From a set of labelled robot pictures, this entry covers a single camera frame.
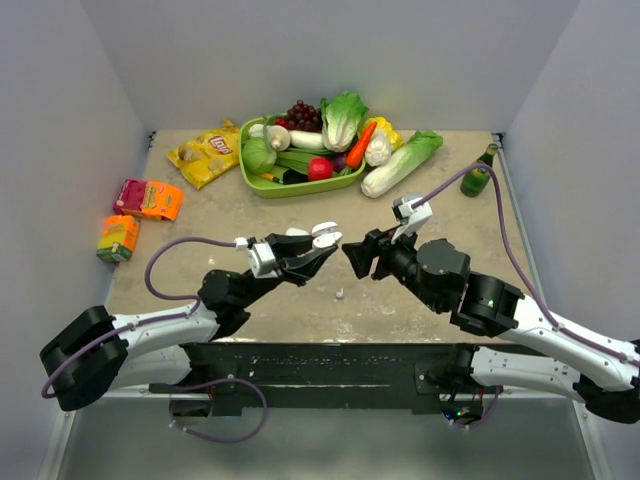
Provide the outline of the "white oval charging case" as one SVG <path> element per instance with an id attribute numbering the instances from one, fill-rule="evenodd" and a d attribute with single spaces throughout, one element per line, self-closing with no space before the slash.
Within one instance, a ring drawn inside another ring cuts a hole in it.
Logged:
<path id="1" fill-rule="evenodd" d="M 308 232 L 303 229 L 290 227 L 286 230 L 285 234 L 287 236 L 307 236 Z"/>

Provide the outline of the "small white case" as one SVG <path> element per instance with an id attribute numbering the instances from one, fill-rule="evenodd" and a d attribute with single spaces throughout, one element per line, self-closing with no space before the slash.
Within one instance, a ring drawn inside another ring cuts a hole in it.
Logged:
<path id="1" fill-rule="evenodd" d="M 328 221 L 315 225 L 311 230 L 311 236 L 313 238 L 312 248 L 323 249 L 338 245 L 343 234 L 336 222 Z"/>

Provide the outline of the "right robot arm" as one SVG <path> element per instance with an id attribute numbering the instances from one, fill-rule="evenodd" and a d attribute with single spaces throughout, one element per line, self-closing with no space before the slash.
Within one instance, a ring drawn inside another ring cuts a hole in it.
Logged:
<path id="1" fill-rule="evenodd" d="M 536 300 L 496 277 L 474 272 L 467 254 L 446 239 L 415 244 L 373 230 L 342 250 L 357 278 L 394 277 L 429 310 L 447 313 L 460 330 L 524 348 L 514 354 L 459 344 L 451 362 L 425 380 L 451 392 L 512 386 L 553 393 L 621 424 L 639 420 L 639 344 L 594 333 L 567 319 L 548 319 Z"/>

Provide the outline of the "green plastic tray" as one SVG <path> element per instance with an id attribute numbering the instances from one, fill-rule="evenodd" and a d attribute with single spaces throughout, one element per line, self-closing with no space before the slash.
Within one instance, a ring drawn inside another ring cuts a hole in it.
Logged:
<path id="1" fill-rule="evenodd" d="M 329 192 L 341 188 L 346 188 L 356 182 L 365 171 L 365 164 L 362 163 L 358 170 L 353 171 L 349 175 L 338 176 L 327 180 L 304 182 L 297 184 L 278 184 L 259 175 L 249 172 L 243 163 L 243 148 L 249 138 L 249 128 L 257 123 L 262 123 L 261 117 L 254 118 L 244 123 L 239 130 L 238 140 L 238 158 L 240 161 L 240 170 L 246 185 L 251 188 L 258 196 L 266 199 L 287 198 L 301 195 L 310 195 L 323 192 Z"/>

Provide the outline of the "purple onion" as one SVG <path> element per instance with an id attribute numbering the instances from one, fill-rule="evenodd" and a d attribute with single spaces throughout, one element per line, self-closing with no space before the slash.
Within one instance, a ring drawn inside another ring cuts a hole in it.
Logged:
<path id="1" fill-rule="evenodd" d="M 333 157 L 331 163 L 335 173 L 340 173 L 345 168 L 347 155 L 347 152 L 342 152 Z"/>

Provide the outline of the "orange carrot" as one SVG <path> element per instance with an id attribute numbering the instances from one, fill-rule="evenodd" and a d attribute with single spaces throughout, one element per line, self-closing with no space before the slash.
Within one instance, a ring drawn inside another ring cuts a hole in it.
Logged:
<path id="1" fill-rule="evenodd" d="M 363 131 L 362 135 L 349 151 L 346 157 L 346 167 L 350 169 L 358 169 L 362 163 L 362 159 L 365 155 L 366 149 L 371 141 L 377 129 L 377 123 L 371 122 L 369 126 Z"/>

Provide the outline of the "dark green leafy vegetable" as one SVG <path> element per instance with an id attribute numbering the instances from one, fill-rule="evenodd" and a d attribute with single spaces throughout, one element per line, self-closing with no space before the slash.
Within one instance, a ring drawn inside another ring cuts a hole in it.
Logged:
<path id="1" fill-rule="evenodd" d="M 316 157 L 323 157 L 323 156 L 319 156 L 312 153 L 306 153 L 306 152 L 296 152 L 292 150 L 285 150 L 277 153 L 277 159 L 275 164 L 283 168 L 294 170 L 295 172 L 305 176 L 306 179 L 308 180 L 307 175 L 308 175 L 309 163 L 313 158 L 316 158 Z"/>

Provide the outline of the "round green cabbage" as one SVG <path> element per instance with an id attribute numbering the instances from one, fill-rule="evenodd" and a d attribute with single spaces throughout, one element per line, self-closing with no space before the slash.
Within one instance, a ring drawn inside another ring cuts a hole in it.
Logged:
<path id="1" fill-rule="evenodd" d="M 253 174 L 268 173 L 274 166 L 277 153 L 263 138 L 250 138 L 242 147 L 242 162 Z"/>

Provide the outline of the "white daikon radish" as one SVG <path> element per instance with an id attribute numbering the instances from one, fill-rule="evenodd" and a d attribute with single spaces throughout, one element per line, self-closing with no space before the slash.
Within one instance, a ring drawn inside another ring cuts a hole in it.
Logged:
<path id="1" fill-rule="evenodd" d="M 324 148 L 321 133 L 302 130 L 290 130 L 290 145 L 303 150 L 322 150 Z"/>

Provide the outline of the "beige mushroom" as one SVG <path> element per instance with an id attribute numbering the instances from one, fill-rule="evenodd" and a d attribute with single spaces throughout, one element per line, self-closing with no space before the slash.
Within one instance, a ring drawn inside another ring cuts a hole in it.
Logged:
<path id="1" fill-rule="evenodd" d="M 271 148 L 277 152 L 284 151 L 291 145 L 291 136 L 289 131 L 282 126 L 266 126 L 263 134 Z"/>

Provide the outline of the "green glass bottle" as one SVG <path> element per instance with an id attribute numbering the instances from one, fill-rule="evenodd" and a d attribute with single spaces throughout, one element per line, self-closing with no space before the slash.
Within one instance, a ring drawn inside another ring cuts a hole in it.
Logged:
<path id="1" fill-rule="evenodd" d="M 473 163 L 475 168 L 465 173 L 460 184 L 460 191 L 463 195 L 477 197 L 483 192 L 491 180 L 491 175 L 486 168 L 481 166 L 488 165 L 493 167 L 494 158 L 498 150 L 499 146 L 496 143 L 490 143 L 485 152 Z"/>

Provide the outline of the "green lettuce head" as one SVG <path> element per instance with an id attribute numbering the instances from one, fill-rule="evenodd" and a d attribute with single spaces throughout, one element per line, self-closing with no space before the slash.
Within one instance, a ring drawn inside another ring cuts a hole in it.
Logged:
<path id="1" fill-rule="evenodd" d="M 333 152 L 344 152 L 351 145 L 369 108 L 359 94 L 345 91 L 331 101 L 320 101 L 323 145 Z"/>

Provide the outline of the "purple grapes bunch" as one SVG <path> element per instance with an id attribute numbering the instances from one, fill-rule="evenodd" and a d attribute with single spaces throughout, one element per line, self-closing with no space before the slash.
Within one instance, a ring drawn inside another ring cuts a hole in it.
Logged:
<path id="1" fill-rule="evenodd" d="M 320 133 L 323 126 L 321 109 L 305 103 L 303 100 L 298 100 L 287 110 L 283 126 L 288 130 Z"/>

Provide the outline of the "pink orange snack pack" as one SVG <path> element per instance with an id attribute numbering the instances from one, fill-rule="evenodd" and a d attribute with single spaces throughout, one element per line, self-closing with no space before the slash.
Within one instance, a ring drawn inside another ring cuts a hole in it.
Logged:
<path id="1" fill-rule="evenodd" d="M 113 211 L 117 215 L 173 222 L 183 201 L 184 193 L 173 185 L 126 179 L 113 203 Z"/>

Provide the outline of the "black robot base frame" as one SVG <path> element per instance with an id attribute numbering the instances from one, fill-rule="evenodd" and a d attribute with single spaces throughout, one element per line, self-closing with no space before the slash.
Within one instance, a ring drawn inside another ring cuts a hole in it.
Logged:
<path id="1" fill-rule="evenodd" d="M 201 343 L 190 372 L 154 394 L 206 394 L 217 416 L 244 408 L 408 410 L 438 414 L 450 396 L 497 392 L 471 376 L 471 344 Z"/>

